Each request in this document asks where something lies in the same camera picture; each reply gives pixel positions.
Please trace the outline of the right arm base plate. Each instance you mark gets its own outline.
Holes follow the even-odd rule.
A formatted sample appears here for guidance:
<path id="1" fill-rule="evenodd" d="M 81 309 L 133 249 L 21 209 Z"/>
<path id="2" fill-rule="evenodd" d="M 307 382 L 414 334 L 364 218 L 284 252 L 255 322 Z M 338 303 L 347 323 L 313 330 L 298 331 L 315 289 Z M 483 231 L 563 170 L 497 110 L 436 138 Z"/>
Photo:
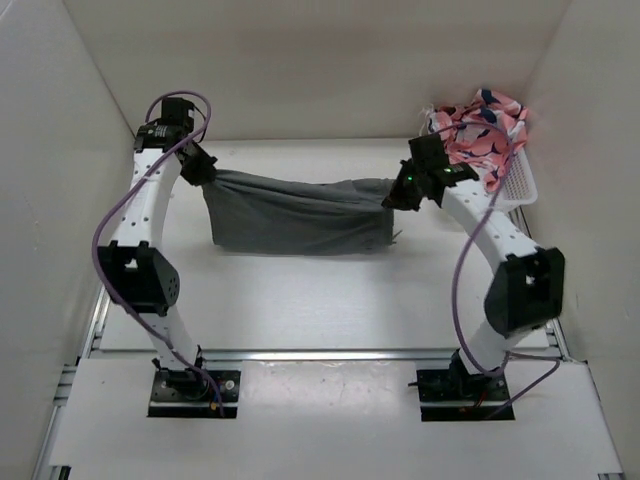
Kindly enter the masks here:
<path id="1" fill-rule="evenodd" d="M 511 395 L 504 374 L 462 390 L 447 369 L 421 369 L 408 387 L 417 390 L 422 422 L 515 420 L 513 407 L 505 406 Z"/>

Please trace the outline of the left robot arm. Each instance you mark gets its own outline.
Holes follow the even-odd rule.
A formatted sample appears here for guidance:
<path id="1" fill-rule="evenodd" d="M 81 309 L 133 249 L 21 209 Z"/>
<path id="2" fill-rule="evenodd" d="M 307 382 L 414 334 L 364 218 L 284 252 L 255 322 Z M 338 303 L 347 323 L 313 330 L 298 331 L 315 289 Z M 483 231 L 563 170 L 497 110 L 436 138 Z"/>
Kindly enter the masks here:
<path id="1" fill-rule="evenodd" d="M 99 222 L 91 255 L 113 303 L 150 337 L 158 368 L 178 371 L 177 391 L 198 400 L 210 377 L 178 312 L 180 278 L 162 252 L 162 235 L 176 181 L 202 186 L 216 177 L 216 160 L 200 144 L 212 109 L 203 95 L 188 90 L 164 94 L 150 108 L 160 114 L 147 114 L 136 133 L 131 185 Z"/>

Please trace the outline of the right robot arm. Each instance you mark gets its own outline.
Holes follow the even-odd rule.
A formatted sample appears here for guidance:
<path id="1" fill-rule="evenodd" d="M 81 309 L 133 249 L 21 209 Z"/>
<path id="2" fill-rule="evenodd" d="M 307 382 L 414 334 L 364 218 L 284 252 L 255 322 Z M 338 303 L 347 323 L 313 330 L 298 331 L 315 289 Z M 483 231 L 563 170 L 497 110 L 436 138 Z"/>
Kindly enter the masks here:
<path id="1" fill-rule="evenodd" d="M 497 210 L 478 173 L 466 163 L 450 162 L 439 135 L 413 138 L 409 150 L 384 206 L 416 211 L 425 199 L 435 202 L 467 233 L 463 249 L 477 247 L 493 273 L 485 318 L 474 334 L 465 338 L 460 319 L 453 319 L 460 347 L 451 361 L 449 387 L 470 400 L 484 389 L 485 378 L 502 373 L 520 340 L 560 315 L 565 257 L 537 244 Z"/>

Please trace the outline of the grey shorts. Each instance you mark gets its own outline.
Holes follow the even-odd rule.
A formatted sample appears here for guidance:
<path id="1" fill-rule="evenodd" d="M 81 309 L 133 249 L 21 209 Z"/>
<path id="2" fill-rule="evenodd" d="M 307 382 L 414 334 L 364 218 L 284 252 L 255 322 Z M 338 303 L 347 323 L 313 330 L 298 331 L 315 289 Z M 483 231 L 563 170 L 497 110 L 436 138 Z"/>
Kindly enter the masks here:
<path id="1" fill-rule="evenodd" d="M 380 178 L 317 184 L 219 170 L 202 191 L 219 247 L 259 255 L 338 256 L 392 245 L 394 211 L 382 206 L 392 184 Z"/>

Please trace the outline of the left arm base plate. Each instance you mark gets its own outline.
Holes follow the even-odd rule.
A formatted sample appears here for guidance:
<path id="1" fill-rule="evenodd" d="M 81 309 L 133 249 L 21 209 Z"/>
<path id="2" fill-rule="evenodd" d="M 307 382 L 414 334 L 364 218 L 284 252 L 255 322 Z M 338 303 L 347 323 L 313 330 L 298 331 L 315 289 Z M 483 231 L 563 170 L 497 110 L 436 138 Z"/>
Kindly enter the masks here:
<path id="1" fill-rule="evenodd" d="M 209 370 L 221 397 L 191 371 L 157 370 L 147 416 L 151 418 L 235 419 L 241 386 L 240 370 Z"/>

